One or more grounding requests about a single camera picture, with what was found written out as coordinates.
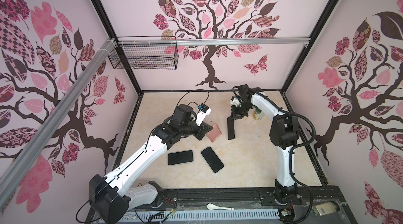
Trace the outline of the pink phone case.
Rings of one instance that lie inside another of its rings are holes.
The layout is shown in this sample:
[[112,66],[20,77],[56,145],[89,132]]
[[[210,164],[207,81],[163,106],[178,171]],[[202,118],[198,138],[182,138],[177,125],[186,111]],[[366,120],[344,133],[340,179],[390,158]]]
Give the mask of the pink phone case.
[[206,134],[206,136],[212,143],[216,142],[221,135],[222,132],[217,124],[214,124],[213,129]]

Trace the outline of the black smartphone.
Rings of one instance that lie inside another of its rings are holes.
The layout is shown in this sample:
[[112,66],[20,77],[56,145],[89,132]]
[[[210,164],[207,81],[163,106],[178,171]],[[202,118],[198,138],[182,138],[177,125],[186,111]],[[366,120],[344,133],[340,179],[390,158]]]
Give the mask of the black smartphone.
[[228,140],[235,139],[235,126],[227,126],[227,137]]

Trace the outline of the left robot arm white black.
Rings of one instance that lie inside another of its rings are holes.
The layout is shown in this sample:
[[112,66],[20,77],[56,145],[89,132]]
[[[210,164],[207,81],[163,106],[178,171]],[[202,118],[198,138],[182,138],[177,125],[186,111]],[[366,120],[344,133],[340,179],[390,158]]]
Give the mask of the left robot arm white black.
[[204,122],[211,109],[201,104],[198,112],[186,104],[178,105],[171,117],[156,126],[148,140],[124,163],[104,177],[95,175],[89,183],[89,205],[107,224],[115,224],[125,213],[143,205],[159,207],[164,190],[156,182],[131,189],[137,178],[175,143],[188,136],[199,141],[213,128]]

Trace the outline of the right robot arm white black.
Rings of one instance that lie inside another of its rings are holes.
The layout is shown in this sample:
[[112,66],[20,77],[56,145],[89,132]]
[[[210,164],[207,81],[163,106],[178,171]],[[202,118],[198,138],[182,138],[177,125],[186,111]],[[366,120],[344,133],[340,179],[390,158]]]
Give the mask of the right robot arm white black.
[[252,108],[259,109],[271,120],[269,139],[277,149],[277,178],[275,180],[274,197],[285,205],[298,194],[299,182],[295,179],[294,150],[303,146],[298,144],[300,133],[298,119],[301,115],[289,112],[270,100],[260,88],[250,88],[244,84],[233,87],[231,99],[231,115],[227,118],[227,137],[235,139],[235,121],[248,116]]

